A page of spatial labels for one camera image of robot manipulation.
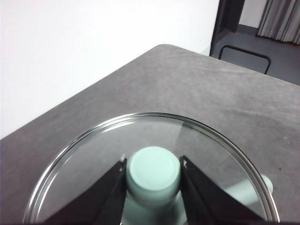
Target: mint green cylinder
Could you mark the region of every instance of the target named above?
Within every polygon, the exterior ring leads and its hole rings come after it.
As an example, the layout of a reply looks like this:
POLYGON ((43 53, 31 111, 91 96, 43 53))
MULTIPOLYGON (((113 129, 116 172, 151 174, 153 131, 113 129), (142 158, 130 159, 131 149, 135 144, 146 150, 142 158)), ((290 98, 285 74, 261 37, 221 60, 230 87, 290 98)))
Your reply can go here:
POLYGON ((124 225, 181 225, 186 221, 179 191, 180 163, 167 149, 151 146, 127 163, 124 225))

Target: pale green object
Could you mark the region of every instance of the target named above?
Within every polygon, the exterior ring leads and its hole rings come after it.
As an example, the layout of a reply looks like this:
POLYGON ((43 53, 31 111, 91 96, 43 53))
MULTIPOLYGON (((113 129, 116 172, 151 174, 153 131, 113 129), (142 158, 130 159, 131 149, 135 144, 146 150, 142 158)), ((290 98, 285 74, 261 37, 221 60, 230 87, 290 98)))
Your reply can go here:
MULTIPOLYGON (((270 193, 272 193, 273 192, 273 184, 272 184, 271 180, 263 174, 261 176, 262 176, 263 181, 267 185, 268 190, 270 191, 270 193)), ((244 205, 251 205, 258 201, 256 192, 255 192, 250 180, 241 181, 241 182, 225 189, 224 191, 244 205)))
POLYGON ((167 149, 151 146, 137 151, 126 170, 124 225, 181 225, 186 221, 179 191, 180 163, 167 149))

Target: glass lid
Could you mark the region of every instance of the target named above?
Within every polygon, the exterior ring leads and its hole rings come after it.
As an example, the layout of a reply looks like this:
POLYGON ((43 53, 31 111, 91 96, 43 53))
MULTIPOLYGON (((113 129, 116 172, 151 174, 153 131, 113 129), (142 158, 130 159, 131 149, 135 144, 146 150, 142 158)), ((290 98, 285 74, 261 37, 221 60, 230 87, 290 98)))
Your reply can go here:
POLYGON ((272 183, 214 129, 167 113, 138 113, 103 122, 70 142, 49 164, 31 195, 25 223, 40 223, 93 185, 120 158, 156 146, 187 156, 220 188, 262 218, 278 221, 272 183))

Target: gray mottled tabletop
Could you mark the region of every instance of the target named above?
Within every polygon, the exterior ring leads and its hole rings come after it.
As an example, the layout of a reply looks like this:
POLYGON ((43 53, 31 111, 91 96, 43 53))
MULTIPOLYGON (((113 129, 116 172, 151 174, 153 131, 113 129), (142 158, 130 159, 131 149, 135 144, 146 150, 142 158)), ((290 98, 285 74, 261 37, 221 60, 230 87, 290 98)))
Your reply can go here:
POLYGON ((1 140, 2 223, 22 221, 39 176, 69 141, 139 112, 183 115, 227 136, 273 181, 281 220, 300 221, 300 87, 159 45, 1 140))

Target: gray curtain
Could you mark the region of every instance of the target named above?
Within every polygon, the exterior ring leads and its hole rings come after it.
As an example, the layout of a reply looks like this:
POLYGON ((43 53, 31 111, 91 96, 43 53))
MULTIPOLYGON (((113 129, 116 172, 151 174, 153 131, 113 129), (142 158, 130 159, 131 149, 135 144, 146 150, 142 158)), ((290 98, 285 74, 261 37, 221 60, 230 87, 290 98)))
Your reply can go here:
POLYGON ((257 35, 300 45, 300 0, 268 0, 257 35))

